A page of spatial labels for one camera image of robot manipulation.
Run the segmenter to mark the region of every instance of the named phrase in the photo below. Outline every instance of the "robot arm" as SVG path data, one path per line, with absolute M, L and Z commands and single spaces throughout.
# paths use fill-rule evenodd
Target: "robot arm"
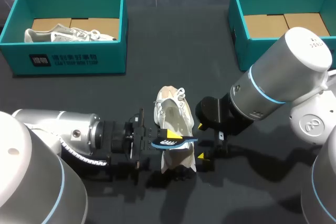
M 331 63 L 330 50 L 317 35 L 301 27 L 288 30 L 223 98 L 205 97 L 196 106 L 201 129 L 237 135 L 286 102 L 308 100 L 328 89 Z

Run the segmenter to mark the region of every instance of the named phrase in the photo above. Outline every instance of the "white sneaker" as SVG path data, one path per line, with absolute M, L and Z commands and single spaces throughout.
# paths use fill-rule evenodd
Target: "white sneaker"
M 177 135 L 193 135 L 194 119 L 183 88 L 164 86 L 159 91 L 155 101 L 154 121 L 160 128 L 169 129 Z
M 154 121 L 162 129 L 180 136 L 192 136 L 194 119 L 185 100 L 183 88 L 164 86 L 158 93 L 154 107 Z M 194 143 L 185 143 L 178 148 L 162 152 L 161 172 L 183 165 L 196 171 Z
M 50 31 L 25 31 L 25 42 L 53 42 L 53 41 L 108 41 L 117 40 L 112 36 L 100 34 L 97 30 L 85 31 L 79 28 L 68 28 L 57 24 Z

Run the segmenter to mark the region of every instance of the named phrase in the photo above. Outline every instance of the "cardboard box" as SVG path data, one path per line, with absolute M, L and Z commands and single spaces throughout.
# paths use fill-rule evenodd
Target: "cardboard box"
M 248 17 L 246 21 L 247 16 L 256 15 L 261 18 Z M 284 27 L 279 27 L 278 21 L 267 27 L 273 15 L 284 15 L 289 27 L 303 26 L 317 33 L 332 52 L 332 67 L 336 67 L 336 0 L 230 0 L 228 21 L 240 70 L 248 70 L 281 36 Z M 250 19 L 258 19 L 259 25 L 251 27 Z M 267 30 L 256 31 L 255 26 Z M 272 37 L 276 27 L 279 35 Z
M 39 23 L 38 30 L 48 30 L 69 18 L 89 18 L 98 24 L 93 29 L 111 32 L 117 40 L 24 43 L 27 28 Z M 106 25 L 106 20 L 113 22 Z M 0 50 L 14 75 L 125 73 L 127 30 L 125 0 L 15 0 Z
M 57 24 L 70 27 L 71 18 L 36 18 L 34 19 L 32 29 L 35 31 L 50 31 Z
M 319 13 L 291 13 L 284 14 L 284 17 L 289 28 L 299 26 L 311 30 L 320 37 L 330 36 Z
M 244 16 L 251 38 L 279 38 L 288 31 L 283 15 Z

